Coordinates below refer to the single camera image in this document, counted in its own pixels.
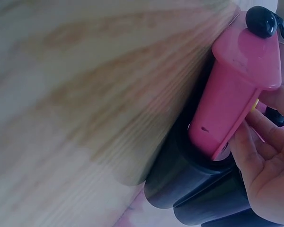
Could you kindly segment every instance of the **wooden surface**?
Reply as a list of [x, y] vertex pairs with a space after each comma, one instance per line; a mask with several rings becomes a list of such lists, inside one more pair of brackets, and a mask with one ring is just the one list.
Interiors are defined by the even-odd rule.
[[113, 226], [235, 3], [0, 0], [0, 227]]

